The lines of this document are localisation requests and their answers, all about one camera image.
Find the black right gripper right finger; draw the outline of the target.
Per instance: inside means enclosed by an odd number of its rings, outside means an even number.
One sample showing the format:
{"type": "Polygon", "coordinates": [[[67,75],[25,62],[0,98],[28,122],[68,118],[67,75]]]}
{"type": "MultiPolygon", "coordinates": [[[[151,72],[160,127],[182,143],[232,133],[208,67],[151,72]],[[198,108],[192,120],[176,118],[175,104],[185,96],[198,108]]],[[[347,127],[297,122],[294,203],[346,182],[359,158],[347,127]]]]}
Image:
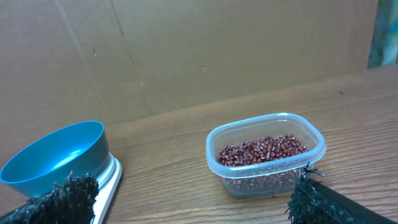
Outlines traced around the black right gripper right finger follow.
{"type": "Polygon", "coordinates": [[[310,164],[303,166],[285,211],[292,224],[395,224],[312,179],[324,176],[310,164]]]}

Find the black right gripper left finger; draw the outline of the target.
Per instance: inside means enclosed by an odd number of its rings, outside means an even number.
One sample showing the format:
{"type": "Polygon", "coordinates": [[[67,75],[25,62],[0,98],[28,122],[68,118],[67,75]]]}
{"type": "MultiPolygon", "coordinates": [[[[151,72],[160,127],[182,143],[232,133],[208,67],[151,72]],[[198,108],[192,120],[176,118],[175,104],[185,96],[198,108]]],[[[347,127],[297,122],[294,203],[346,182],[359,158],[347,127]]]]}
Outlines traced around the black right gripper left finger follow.
{"type": "Polygon", "coordinates": [[[23,206],[3,215],[3,224],[90,224],[95,217],[94,204],[99,184],[91,173],[72,176],[64,183],[32,197],[23,206]]]}

